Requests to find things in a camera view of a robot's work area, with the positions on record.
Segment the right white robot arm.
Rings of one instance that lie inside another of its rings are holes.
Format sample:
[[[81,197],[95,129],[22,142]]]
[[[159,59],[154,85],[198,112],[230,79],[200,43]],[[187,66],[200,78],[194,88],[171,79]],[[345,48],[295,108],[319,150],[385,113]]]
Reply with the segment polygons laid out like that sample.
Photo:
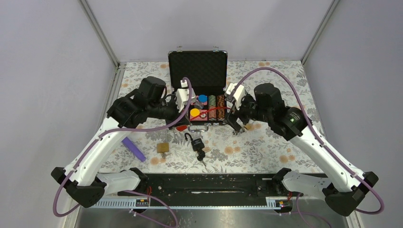
[[[337,214],[348,217],[379,178],[371,171],[363,172],[335,151],[332,156],[326,147],[332,148],[310,120],[304,118],[297,107],[286,106],[280,90],[271,83],[254,88],[254,96],[243,85],[231,83],[225,98],[232,103],[225,122],[235,133],[243,132],[237,121],[247,124],[250,120],[267,123],[271,131],[291,142],[320,167],[326,177],[319,178],[282,168],[272,178],[273,191],[280,196],[289,191],[303,193],[323,200]]]

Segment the red cable lock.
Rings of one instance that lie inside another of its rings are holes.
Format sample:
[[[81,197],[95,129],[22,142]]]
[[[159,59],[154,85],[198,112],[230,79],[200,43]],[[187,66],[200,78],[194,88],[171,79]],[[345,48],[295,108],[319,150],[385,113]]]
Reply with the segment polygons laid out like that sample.
[[[189,119],[189,122],[194,121],[194,120],[198,120],[198,119],[201,119],[202,121],[208,120],[208,114],[210,112],[213,112],[213,111],[216,111],[216,110],[224,110],[224,109],[229,109],[229,108],[228,107],[214,107],[214,108],[211,108],[211,109],[208,109],[208,110],[204,110],[203,112],[199,111],[199,113],[196,115],[196,111],[195,111],[196,109],[194,108],[189,112],[189,114],[191,115],[190,119]],[[188,128],[187,125],[175,126],[175,129],[180,131],[180,132],[184,131],[187,128]]]

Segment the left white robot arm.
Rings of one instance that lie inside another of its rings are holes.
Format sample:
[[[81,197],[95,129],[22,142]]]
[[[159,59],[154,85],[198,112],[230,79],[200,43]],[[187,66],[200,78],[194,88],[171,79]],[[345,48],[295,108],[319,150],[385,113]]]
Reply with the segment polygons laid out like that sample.
[[[104,195],[131,190],[135,195],[147,191],[146,177],[130,168],[116,173],[100,173],[100,168],[115,147],[130,132],[153,132],[175,126],[195,99],[190,79],[184,77],[181,88],[168,105],[162,105],[166,83],[156,77],[144,78],[139,87],[116,99],[106,113],[98,132],[85,149],[66,167],[55,167],[51,176],[80,206],[89,208]]]

